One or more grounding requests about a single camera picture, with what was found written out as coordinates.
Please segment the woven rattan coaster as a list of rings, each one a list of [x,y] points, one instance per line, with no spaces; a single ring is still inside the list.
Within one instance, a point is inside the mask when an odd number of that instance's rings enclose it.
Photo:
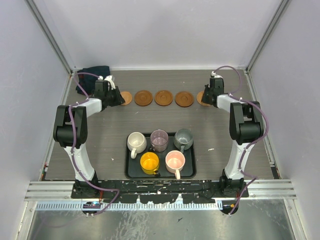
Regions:
[[[204,106],[204,107],[210,107],[210,106],[211,106],[210,104],[207,104],[207,103],[202,102],[203,94],[204,94],[204,91],[200,91],[200,92],[197,94],[197,96],[196,96],[197,102],[198,102],[200,105]]]
[[[124,99],[124,103],[121,104],[122,106],[126,106],[131,103],[133,97],[129,91],[122,91],[121,93],[122,98]]]

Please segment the brown wooden coaster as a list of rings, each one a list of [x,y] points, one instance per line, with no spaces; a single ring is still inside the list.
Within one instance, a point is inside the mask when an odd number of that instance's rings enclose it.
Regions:
[[[172,103],[173,94],[168,90],[160,90],[155,94],[154,100],[159,106],[165,107]]]
[[[194,103],[194,96],[188,91],[180,91],[175,95],[175,102],[182,108],[190,107]]]
[[[148,90],[140,90],[134,95],[134,102],[141,107],[146,107],[153,101],[153,95]]]

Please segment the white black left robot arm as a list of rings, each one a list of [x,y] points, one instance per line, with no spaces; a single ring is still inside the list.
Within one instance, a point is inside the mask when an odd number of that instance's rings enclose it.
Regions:
[[[93,97],[71,105],[59,105],[56,110],[53,127],[53,139],[67,152],[74,171],[75,179],[86,182],[82,192],[88,198],[95,198],[100,193],[100,185],[96,179],[96,171],[91,165],[86,149],[88,138],[88,118],[100,113],[107,107],[125,103],[119,87],[115,85],[114,76],[100,76],[95,81]]]

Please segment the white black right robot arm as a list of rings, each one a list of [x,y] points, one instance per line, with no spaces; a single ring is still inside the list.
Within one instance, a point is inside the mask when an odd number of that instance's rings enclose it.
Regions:
[[[231,197],[244,185],[245,168],[249,154],[263,137],[264,123],[260,103],[237,98],[225,93],[224,79],[213,73],[204,86],[201,102],[229,113],[229,135],[232,139],[230,157],[219,178],[219,191]]]

